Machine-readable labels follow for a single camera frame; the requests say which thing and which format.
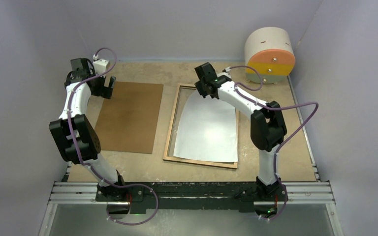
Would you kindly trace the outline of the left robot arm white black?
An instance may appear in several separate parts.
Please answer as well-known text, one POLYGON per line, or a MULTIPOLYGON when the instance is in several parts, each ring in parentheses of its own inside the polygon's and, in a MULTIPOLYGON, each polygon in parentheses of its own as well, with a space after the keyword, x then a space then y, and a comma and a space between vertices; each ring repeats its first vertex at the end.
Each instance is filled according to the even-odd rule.
POLYGON ((104 85, 110 62, 97 55, 92 60, 77 58, 70 63, 72 71, 64 83, 65 105, 59 118, 49 123, 49 130, 62 159, 81 165, 96 178, 99 196, 121 201, 127 195, 124 180, 102 156, 100 140, 86 117, 90 97, 110 99, 116 78, 111 77, 109 85, 104 85))

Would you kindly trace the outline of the black wooden picture frame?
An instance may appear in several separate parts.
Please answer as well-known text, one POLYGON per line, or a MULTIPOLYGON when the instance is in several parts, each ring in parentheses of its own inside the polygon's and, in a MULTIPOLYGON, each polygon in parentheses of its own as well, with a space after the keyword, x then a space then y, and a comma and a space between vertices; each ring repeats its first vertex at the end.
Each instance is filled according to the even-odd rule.
POLYGON ((174 147, 173 141, 175 141, 175 136, 177 135, 177 117, 180 117, 181 112, 178 110, 179 101, 182 96, 182 90, 193 90, 197 93, 197 90, 194 85, 191 84, 181 84, 179 83, 176 88, 176 94, 173 101, 173 107, 171 112, 170 123, 168 127, 168 133, 166 138, 166 145, 164 149, 163 160, 164 161, 171 161, 177 163, 185 163, 185 164, 192 164, 192 165, 200 165, 200 166, 208 166, 208 167, 218 167, 218 168, 225 168, 230 170, 236 170, 238 168, 238 162, 209 162, 209 161, 198 161, 198 160, 190 160, 180 157, 172 156, 170 151, 172 147, 174 147))

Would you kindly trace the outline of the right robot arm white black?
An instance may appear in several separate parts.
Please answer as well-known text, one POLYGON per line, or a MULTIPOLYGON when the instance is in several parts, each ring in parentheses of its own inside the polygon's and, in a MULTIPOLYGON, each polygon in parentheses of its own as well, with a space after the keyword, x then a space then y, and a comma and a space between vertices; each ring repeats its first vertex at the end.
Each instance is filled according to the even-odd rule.
POLYGON ((257 195, 263 200, 273 197, 281 186, 278 174, 278 155, 287 128, 278 102, 266 102, 250 94, 251 89, 231 79, 229 67, 216 73, 210 63, 196 67, 199 94, 230 104, 250 121, 250 138, 259 152, 259 171, 256 178, 257 195))

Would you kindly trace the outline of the mountain landscape photo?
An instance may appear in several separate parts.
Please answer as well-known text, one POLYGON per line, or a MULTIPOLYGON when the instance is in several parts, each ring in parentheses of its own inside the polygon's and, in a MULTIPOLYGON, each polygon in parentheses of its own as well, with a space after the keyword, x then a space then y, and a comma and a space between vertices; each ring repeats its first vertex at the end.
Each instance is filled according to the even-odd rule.
POLYGON ((173 156, 206 162, 238 161, 238 120, 230 104, 194 90, 179 119, 173 156))

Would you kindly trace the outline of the brown backing board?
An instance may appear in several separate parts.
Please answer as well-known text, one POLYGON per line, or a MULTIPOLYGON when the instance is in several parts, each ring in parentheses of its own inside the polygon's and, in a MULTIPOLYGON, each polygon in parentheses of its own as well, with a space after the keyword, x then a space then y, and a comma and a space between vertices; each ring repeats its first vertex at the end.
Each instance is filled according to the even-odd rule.
POLYGON ((162 84, 116 82, 95 125, 102 150, 151 154, 162 93, 162 84))

